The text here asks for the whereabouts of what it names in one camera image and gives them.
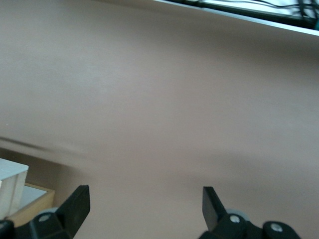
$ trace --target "black robotic arm part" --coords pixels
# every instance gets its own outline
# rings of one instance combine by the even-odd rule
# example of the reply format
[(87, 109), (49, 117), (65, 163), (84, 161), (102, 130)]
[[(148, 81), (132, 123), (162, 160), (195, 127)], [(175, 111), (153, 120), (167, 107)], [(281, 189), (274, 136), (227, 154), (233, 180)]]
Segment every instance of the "black robotic arm part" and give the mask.
[(90, 212), (89, 186), (79, 186), (55, 213), (43, 213), (21, 227), (0, 221), (0, 239), (72, 239)]
[(208, 227), (199, 239), (301, 239), (287, 224), (265, 222), (263, 228), (228, 214), (212, 187), (203, 188), (203, 215)]

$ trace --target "screw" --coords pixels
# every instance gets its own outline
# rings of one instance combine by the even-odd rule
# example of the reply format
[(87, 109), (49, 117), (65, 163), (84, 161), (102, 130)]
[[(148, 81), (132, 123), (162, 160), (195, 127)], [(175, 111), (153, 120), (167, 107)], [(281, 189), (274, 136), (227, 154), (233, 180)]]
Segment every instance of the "screw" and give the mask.
[(48, 220), (50, 218), (50, 214), (45, 214), (42, 217), (39, 218), (39, 222), (45, 222), (46, 220)]
[(283, 232), (283, 228), (280, 225), (276, 224), (276, 223), (271, 223), (270, 227), (271, 227), (272, 230), (274, 230), (276, 232), (279, 232), (279, 233)]
[(230, 220), (231, 220), (233, 223), (239, 223), (239, 222), (240, 222), (239, 217), (236, 216), (236, 215), (230, 216)]

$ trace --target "bolt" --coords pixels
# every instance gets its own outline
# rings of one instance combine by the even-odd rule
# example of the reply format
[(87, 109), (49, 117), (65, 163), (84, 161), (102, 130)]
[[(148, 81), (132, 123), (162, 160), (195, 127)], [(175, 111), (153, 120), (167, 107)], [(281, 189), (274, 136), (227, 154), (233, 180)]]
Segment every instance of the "bolt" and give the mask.
[(283, 228), (280, 225), (276, 224), (276, 223), (271, 223), (270, 227), (271, 227), (272, 230), (274, 230), (276, 232), (279, 232), (279, 233), (283, 232)]
[(239, 217), (236, 216), (236, 215), (230, 216), (230, 220), (231, 220), (233, 223), (239, 223), (239, 222), (240, 222)]
[(39, 218), (39, 222), (45, 222), (46, 220), (48, 220), (50, 218), (50, 214), (45, 214), (42, 217)]

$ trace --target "wooden block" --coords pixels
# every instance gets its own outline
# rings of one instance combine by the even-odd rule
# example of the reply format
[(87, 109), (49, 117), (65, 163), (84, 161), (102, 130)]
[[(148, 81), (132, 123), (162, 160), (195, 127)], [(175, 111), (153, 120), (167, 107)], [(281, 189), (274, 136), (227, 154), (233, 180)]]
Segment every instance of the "wooden block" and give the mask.
[(22, 202), (23, 203), (22, 208), (18, 212), (14, 213), (13, 215), (7, 218), (14, 222), (15, 227), (19, 227), (28, 223), (39, 212), (43, 211), (44, 209), (52, 208), (53, 206), (53, 199), (54, 199), (54, 193), (55, 193), (54, 190), (34, 186), (28, 183), (26, 183), (25, 186), (33, 188), (33, 189), (41, 190), (43, 191), (43, 194), (39, 197), (37, 195), (24, 195), (25, 197), (28, 197), (28, 198), (26, 202)]
[(0, 220), (18, 211), (28, 169), (0, 158)]

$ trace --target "white box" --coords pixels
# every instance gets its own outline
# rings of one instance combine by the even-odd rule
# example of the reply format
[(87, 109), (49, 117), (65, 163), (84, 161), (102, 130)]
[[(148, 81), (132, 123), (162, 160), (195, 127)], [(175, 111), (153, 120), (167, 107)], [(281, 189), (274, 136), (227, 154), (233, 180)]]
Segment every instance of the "white box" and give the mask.
[(0, 220), (19, 210), (29, 167), (0, 158)]

